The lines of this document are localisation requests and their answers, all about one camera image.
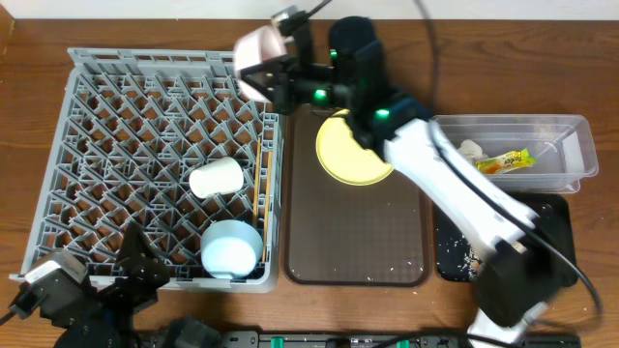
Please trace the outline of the wooden chopstick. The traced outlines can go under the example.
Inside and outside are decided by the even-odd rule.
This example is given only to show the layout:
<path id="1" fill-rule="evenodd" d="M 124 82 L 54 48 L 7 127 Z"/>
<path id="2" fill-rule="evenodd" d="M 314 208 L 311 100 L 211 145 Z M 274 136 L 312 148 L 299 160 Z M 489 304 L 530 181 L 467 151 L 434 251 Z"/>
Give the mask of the wooden chopstick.
<path id="1" fill-rule="evenodd" d="M 263 222 L 263 249 L 261 255 L 261 262 L 264 263 L 267 258 L 267 242 L 268 242 L 268 221 L 269 221 L 269 212 L 270 212 L 270 203 L 271 203 L 271 176 L 272 176 L 272 152 L 268 153 L 267 158 L 267 184 L 266 184 L 266 196 L 265 196 L 265 209 L 264 209 L 264 222 Z"/>
<path id="2" fill-rule="evenodd" d="M 258 137 L 257 149 L 256 149 L 256 161 L 255 161 L 255 168 L 254 168 L 253 203 L 252 203 L 252 225 L 256 229 L 257 229 L 257 222 L 258 222 L 258 201 L 259 201 L 260 172 L 261 172 L 261 161 L 262 161 L 261 144 L 262 144 L 261 138 Z"/>

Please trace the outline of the yellow plate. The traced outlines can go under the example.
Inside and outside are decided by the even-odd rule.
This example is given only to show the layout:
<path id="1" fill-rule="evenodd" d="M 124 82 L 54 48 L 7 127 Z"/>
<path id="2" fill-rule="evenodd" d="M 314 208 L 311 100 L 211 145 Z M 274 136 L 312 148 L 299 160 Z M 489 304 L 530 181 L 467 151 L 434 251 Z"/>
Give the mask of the yellow plate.
<path id="1" fill-rule="evenodd" d="M 369 186 L 386 179 L 394 168 L 372 150 L 364 149 L 353 138 L 339 110 L 320 126 L 315 151 L 323 169 L 334 179 L 350 186 Z"/>

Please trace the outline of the light blue bowl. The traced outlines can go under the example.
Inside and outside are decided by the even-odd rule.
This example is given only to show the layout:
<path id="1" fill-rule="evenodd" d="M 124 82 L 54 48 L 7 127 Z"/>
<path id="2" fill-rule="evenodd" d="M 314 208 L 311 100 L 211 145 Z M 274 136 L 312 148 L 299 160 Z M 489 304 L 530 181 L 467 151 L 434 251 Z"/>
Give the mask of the light blue bowl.
<path id="1" fill-rule="evenodd" d="M 246 222 L 216 221 L 201 236 L 202 266 L 214 278 L 242 278 L 255 269 L 263 246 L 260 234 Z"/>

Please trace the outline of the white cup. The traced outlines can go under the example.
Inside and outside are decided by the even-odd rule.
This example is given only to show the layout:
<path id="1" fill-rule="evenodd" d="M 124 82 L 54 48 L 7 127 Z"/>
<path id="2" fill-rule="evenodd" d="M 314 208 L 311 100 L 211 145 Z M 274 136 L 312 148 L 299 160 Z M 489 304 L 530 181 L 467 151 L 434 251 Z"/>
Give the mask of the white cup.
<path id="1" fill-rule="evenodd" d="M 244 182 L 243 169 L 233 158 L 217 159 L 197 167 L 189 177 L 192 193 L 201 199 L 236 192 Z"/>

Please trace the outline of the white napkin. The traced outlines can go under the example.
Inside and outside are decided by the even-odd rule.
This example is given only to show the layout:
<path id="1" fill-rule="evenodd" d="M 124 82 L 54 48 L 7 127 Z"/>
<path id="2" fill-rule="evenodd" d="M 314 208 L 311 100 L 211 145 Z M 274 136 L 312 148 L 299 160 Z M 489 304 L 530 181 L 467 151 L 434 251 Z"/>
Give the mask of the white napkin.
<path id="1" fill-rule="evenodd" d="M 487 154 L 484 152 L 483 148 L 470 139 L 463 140 L 457 151 L 471 163 L 487 159 Z"/>

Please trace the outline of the yellow orange snack wrapper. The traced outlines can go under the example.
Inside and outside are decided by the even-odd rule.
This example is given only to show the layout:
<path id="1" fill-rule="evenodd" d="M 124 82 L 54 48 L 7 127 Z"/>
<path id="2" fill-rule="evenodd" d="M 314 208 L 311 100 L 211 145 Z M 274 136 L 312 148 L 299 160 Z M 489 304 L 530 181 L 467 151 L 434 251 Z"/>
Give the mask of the yellow orange snack wrapper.
<path id="1" fill-rule="evenodd" d="M 511 151 L 506 154 L 477 161 L 475 166 L 484 174 L 502 174 L 520 168 L 531 167 L 536 163 L 527 149 Z"/>

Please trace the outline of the rice and food scraps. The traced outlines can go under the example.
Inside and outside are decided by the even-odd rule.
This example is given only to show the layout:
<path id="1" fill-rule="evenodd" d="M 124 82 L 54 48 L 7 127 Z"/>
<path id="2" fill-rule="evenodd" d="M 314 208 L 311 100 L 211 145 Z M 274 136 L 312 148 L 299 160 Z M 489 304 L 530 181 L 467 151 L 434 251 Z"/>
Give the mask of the rice and food scraps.
<path id="1" fill-rule="evenodd" d="M 437 250 L 436 269 L 448 281 L 471 282 L 481 269 L 482 262 L 468 241 L 459 232 L 441 232 Z"/>

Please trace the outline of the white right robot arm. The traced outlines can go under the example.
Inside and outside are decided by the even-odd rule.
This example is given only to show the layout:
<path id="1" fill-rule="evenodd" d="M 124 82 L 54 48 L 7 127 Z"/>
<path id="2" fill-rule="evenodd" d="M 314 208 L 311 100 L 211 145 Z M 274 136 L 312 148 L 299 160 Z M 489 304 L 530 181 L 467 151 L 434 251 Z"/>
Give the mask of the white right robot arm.
<path id="1" fill-rule="evenodd" d="M 345 109 L 354 140 L 422 190 L 481 259 L 469 342 L 516 346 L 562 288 L 572 262 L 549 242 L 535 211 L 473 167 L 432 114 L 392 84 L 370 19 L 338 20 L 328 45 L 329 63 L 317 63 L 310 14 L 289 8 L 236 42 L 234 71 L 245 94 L 278 113 L 302 104 Z"/>

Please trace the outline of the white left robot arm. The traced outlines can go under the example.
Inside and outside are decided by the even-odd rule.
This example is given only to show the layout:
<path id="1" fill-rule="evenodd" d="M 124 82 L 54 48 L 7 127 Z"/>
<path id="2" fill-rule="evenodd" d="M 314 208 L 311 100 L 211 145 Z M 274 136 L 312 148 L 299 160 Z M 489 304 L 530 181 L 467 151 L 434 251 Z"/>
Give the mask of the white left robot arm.
<path id="1" fill-rule="evenodd" d="M 221 334 L 185 318 L 154 333 L 139 334 L 133 316 L 158 301 L 170 281 L 169 270 L 150 246 L 139 224 L 129 223 L 116 265 L 125 273 L 102 290 L 92 285 L 87 267 L 64 248 L 40 259 L 24 276 L 19 292 L 1 317 L 26 319 L 35 310 L 64 332 L 57 347 L 196 347 L 221 346 Z"/>

